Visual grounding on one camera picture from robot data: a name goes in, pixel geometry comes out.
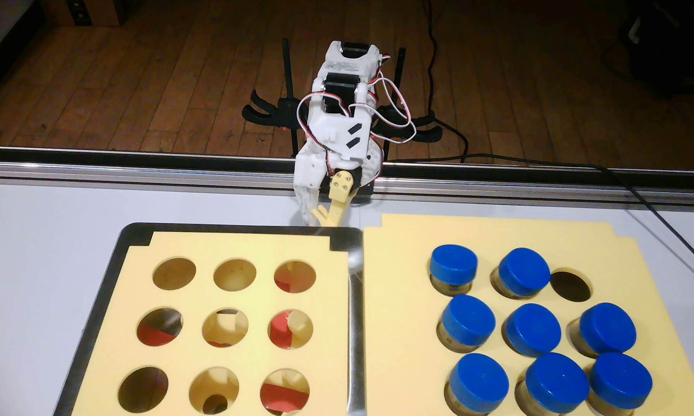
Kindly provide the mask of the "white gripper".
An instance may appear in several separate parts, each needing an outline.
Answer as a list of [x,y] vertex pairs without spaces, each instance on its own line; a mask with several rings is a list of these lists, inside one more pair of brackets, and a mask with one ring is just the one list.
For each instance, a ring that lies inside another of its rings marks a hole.
[[[339,226],[356,189],[371,182],[367,118],[317,112],[299,126],[306,143],[296,155],[294,192],[302,220],[305,226]],[[326,177],[332,177],[328,208],[319,204]]]

